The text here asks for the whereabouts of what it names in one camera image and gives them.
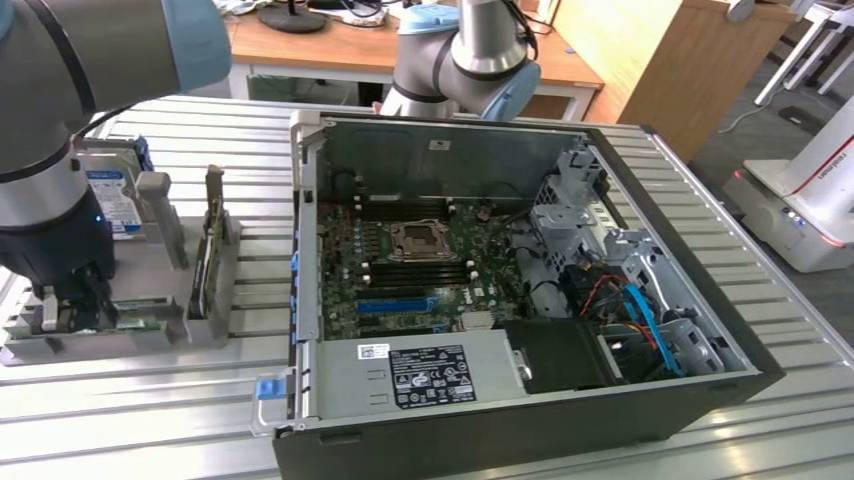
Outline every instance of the aluminum extrusion table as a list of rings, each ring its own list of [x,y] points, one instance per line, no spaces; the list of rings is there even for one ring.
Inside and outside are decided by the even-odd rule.
[[[106,125],[105,136],[147,136],[182,215],[205,211],[207,164],[226,168],[227,205],[245,225],[233,338],[221,350],[0,368],[5,480],[280,477],[272,441],[249,425],[256,377],[288,361],[294,108],[312,106],[171,97]],[[788,376],[665,442],[454,478],[851,478],[851,347],[660,140],[637,127],[602,130]],[[6,308],[23,285],[6,282]]]

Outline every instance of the motherboard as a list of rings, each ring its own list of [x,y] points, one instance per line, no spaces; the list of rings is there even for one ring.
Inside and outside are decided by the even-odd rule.
[[[508,220],[520,202],[322,204],[325,339],[493,328],[528,315]]]

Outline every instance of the barcode sticker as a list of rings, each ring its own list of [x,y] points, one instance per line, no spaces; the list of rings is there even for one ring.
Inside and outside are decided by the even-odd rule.
[[[389,344],[360,345],[360,360],[374,360],[376,358],[389,358]]]

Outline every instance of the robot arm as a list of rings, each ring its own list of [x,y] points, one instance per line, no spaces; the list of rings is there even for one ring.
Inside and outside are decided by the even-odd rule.
[[[461,0],[460,9],[417,5],[401,21],[398,60],[384,115],[450,117],[454,102],[485,120],[513,119],[541,69],[537,40],[513,0]]]
[[[117,265],[65,122],[207,85],[230,67],[210,0],[0,0],[0,264],[71,312],[71,331],[115,323]]]

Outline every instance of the power supply label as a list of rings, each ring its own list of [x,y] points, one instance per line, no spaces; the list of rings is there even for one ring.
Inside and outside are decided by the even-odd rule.
[[[432,407],[478,399],[462,345],[393,350],[389,363],[398,407]]]

